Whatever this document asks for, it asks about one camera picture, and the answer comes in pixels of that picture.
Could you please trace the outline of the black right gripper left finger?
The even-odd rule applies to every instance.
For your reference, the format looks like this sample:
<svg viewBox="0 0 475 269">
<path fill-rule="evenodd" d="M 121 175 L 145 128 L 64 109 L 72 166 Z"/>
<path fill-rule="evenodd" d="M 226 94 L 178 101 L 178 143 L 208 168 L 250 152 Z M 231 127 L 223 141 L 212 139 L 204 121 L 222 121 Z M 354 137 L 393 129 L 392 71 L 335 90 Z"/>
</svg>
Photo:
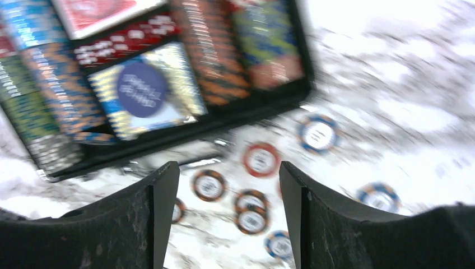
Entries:
<svg viewBox="0 0 475 269">
<path fill-rule="evenodd" d="M 162 268 L 179 174 L 170 161 L 59 218 L 1 221 L 1 267 Z"/>
</svg>

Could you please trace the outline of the blue dealer button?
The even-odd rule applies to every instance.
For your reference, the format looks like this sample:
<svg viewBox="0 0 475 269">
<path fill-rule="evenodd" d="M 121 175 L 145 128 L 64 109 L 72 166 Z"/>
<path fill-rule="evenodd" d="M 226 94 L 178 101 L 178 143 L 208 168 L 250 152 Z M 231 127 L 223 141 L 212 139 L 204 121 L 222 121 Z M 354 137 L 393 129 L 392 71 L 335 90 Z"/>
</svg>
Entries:
<svg viewBox="0 0 475 269">
<path fill-rule="evenodd" d="M 155 67 L 142 62 L 124 66 L 117 78 L 117 96 L 122 107 L 131 115 L 149 118 L 167 100 L 169 85 Z"/>
</svg>

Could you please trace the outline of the grey poker chip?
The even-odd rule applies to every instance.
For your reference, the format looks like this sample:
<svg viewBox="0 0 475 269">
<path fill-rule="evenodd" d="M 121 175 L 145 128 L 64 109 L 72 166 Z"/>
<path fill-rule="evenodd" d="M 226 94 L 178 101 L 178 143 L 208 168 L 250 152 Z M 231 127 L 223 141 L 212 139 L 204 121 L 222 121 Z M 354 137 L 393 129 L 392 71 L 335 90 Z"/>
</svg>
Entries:
<svg viewBox="0 0 475 269">
<path fill-rule="evenodd" d="M 276 230 L 268 234 L 264 247 L 273 258 L 287 260 L 293 258 L 290 236 L 287 231 Z"/>
<path fill-rule="evenodd" d="M 397 213 L 401 206 L 395 190 L 380 182 L 369 183 L 358 189 L 356 199 L 364 205 L 391 213 Z"/>
<path fill-rule="evenodd" d="M 338 123 L 326 115 L 307 115 L 297 127 L 299 145 L 312 154 L 330 151 L 338 145 L 340 136 Z"/>
</svg>

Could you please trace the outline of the red playing card deck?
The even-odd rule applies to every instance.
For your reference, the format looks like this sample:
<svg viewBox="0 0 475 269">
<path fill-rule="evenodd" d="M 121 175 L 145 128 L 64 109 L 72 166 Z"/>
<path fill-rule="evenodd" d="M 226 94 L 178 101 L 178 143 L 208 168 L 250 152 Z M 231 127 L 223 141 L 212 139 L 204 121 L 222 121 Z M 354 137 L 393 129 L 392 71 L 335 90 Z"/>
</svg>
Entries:
<svg viewBox="0 0 475 269">
<path fill-rule="evenodd" d="M 71 40 L 84 39 L 138 17 L 165 0 L 53 0 Z"/>
</svg>

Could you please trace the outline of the blue playing card deck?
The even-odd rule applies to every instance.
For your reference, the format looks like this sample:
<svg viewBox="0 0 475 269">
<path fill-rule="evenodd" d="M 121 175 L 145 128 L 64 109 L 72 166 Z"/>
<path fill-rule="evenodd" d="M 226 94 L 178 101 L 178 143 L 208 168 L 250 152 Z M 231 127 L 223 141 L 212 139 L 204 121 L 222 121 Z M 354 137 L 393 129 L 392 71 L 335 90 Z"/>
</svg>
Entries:
<svg viewBox="0 0 475 269">
<path fill-rule="evenodd" d="M 208 110 L 184 45 L 177 41 L 88 76 L 116 136 L 194 123 Z"/>
</svg>

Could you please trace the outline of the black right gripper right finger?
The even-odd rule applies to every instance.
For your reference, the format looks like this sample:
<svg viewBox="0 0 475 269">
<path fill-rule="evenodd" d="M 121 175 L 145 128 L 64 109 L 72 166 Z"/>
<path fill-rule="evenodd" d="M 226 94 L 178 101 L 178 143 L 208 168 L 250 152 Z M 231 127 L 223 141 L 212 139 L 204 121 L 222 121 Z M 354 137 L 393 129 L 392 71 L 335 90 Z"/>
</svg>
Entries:
<svg viewBox="0 0 475 269">
<path fill-rule="evenodd" d="M 474 207 L 403 216 L 352 200 L 292 163 L 280 187 L 297 268 L 473 268 Z"/>
</svg>

